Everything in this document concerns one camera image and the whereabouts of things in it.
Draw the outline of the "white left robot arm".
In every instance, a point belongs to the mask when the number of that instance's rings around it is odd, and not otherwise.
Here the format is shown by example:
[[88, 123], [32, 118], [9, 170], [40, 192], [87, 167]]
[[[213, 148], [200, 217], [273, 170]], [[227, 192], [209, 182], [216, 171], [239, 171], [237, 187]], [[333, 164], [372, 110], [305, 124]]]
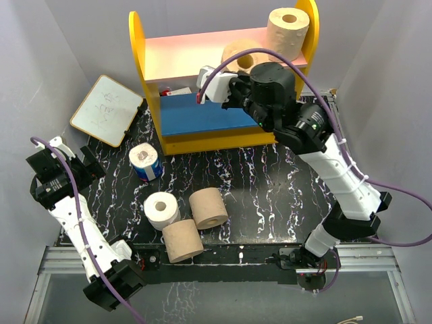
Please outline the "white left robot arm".
[[105, 170], [87, 146], [81, 161], [58, 138], [47, 144], [32, 138], [37, 152], [27, 158], [35, 175], [30, 185], [33, 199], [58, 221], [74, 245], [86, 273], [85, 296], [106, 311], [123, 304], [137, 316], [129, 299], [145, 286], [138, 264], [139, 252], [124, 239], [106, 241], [91, 215], [81, 190], [105, 176]]

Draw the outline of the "brown paper roll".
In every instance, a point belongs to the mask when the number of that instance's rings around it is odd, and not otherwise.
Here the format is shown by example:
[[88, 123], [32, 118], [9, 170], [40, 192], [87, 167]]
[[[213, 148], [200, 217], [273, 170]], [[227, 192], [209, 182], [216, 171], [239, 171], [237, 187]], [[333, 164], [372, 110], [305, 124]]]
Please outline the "brown paper roll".
[[225, 223], [228, 213], [217, 188], [203, 188], [189, 197], [192, 217], [198, 230], [206, 230]]
[[[253, 48], [261, 48], [261, 44], [253, 39], [243, 38], [235, 40], [234, 42], [225, 46], [222, 56], [221, 63], [234, 56], [235, 54]], [[250, 73], [251, 69], [260, 64], [268, 62], [268, 56], [265, 53], [252, 53], [243, 55], [237, 58], [235, 61], [227, 64], [226, 67], [223, 68], [223, 71], [227, 72], [245, 72], [247, 74]]]
[[300, 55], [308, 32], [308, 14], [295, 7], [274, 9], [268, 17], [266, 47], [293, 61]]

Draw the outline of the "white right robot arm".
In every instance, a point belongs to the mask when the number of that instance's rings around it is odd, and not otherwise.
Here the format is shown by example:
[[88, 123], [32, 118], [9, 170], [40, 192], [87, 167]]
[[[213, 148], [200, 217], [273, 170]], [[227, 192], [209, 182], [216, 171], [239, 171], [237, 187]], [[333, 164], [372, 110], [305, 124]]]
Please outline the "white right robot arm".
[[379, 192], [365, 176], [354, 174], [355, 163], [345, 162], [324, 108], [296, 100], [291, 71], [278, 63], [260, 63], [249, 74], [221, 75], [222, 107], [241, 108], [276, 141], [308, 163], [336, 199], [324, 220], [305, 243], [283, 257], [292, 265], [315, 268], [342, 240], [374, 236], [381, 223], [377, 213], [388, 208], [391, 195]]

